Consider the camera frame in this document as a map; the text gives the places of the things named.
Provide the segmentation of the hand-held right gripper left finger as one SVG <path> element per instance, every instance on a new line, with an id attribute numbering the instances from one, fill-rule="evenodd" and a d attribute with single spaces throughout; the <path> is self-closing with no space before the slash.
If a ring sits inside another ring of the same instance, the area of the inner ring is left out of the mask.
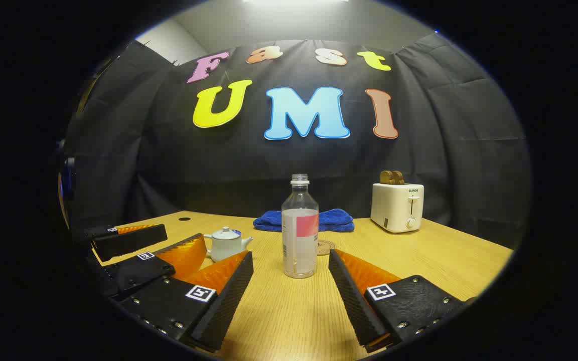
<path id="1" fill-rule="evenodd" d="M 253 274 L 253 253 L 239 252 L 182 279 L 158 277 L 118 308 L 160 337 L 214 353 Z"/>

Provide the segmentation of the clear plastic water bottle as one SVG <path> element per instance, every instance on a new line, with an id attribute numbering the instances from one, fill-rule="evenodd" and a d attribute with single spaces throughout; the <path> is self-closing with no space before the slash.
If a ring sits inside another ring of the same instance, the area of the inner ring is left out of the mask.
<path id="1" fill-rule="evenodd" d="M 309 184 L 306 173 L 292 174 L 291 194 L 280 208 L 283 270 L 294 279 L 311 277 L 317 267 L 319 204 Z"/>

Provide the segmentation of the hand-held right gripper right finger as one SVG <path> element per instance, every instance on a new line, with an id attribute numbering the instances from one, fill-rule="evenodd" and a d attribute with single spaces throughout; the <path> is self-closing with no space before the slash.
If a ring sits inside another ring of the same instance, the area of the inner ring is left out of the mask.
<path id="1" fill-rule="evenodd" d="M 420 338 L 474 302 L 423 276 L 401 278 L 339 249 L 330 252 L 328 268 L 356 339 L 369 353 Z"/>

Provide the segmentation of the white ceramic teacup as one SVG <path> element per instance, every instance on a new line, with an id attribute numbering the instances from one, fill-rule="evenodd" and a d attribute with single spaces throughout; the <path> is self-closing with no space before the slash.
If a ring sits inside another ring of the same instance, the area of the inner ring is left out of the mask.
<path id="1" fill-rule="evenodd" d="M 211 247 L 207 247 L 206 257 L 214 262 L 225 260 L 240 252 L 247 251 L 247 246 L 254 238 L 252 236 L 243 238 L 236 234 L 231 238 L 216 238 L 211 235 L 204 235 L 204 240 L 211 240 Z"/>

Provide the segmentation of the white toaster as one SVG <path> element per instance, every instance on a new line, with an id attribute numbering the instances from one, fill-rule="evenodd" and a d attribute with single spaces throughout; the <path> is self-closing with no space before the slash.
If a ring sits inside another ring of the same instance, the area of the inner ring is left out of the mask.
<path id="1" fill-rule="evenodd" d="M 372 185 L 371 220 L 390 233 L 417 231 L 423 205 L 423 185 Z"/>

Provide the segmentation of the black backdrop cloth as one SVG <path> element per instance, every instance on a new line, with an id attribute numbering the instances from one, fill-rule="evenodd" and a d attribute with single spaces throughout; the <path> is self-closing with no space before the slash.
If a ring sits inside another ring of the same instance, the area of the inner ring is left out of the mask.
<path id="1" fill-rule="evenodd" d="M 440 34 L 396 52 L 286 40 L 225 50 L 190 82 L 130 43 L 67 129 L 74 229 L 177 211 L 259 217 L 306 173 L 321 211 L 371 214 L 379 172 L 424 186 L 425 219 L 512 247 L 531 166 L 520 119 L 495 80 Z"/>

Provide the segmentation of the white teacup lid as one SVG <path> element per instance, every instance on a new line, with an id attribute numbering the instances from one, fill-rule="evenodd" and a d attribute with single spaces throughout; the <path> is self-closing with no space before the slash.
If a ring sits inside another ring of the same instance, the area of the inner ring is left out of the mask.
<path id="1" fill-rule="evenodd" d="M 241 232 L 225 226 L 222 229 L 213 232 L 211 234 L 211 238 L 213 238 L 213 240 L 220 241 L 239 240 L 241 239 Z"/>

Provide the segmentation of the blue folded towel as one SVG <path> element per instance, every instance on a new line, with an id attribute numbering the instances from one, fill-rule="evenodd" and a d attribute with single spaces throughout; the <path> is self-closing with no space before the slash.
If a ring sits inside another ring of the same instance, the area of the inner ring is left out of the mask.
<path id="1" fill-rule="evenodd" d="M 254 228 L 260 231 L 280 232 L 281 212 L 266 211 L 253 222 Z M 319 232 L 353 232 L 355 224 L 353 217 L 342 209 L 332 209 L 319 213 Z"/>

